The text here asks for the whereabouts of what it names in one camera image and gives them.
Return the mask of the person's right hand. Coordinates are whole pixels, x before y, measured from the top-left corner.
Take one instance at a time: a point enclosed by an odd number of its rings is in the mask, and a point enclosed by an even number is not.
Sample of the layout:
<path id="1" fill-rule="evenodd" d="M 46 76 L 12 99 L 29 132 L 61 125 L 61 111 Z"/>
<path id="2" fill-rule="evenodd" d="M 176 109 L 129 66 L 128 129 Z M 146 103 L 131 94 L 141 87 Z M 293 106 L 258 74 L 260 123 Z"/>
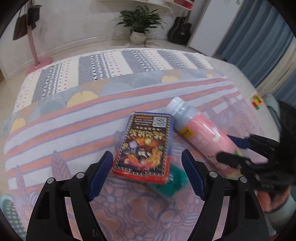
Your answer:
<path id="1" fill-rule="evenodd" d="M 257 191 L 256 196 L 262 211 L 272 212 L 273 210 L 282 206 L 288 199 L 288 196 L 290 195 L 290 191 L 291 191 L 291 187 L 288 187 L 288 189 L 285 190 L 285 192 L 278 193 L 273 198 L 269 193 L 265 191 Z"/>

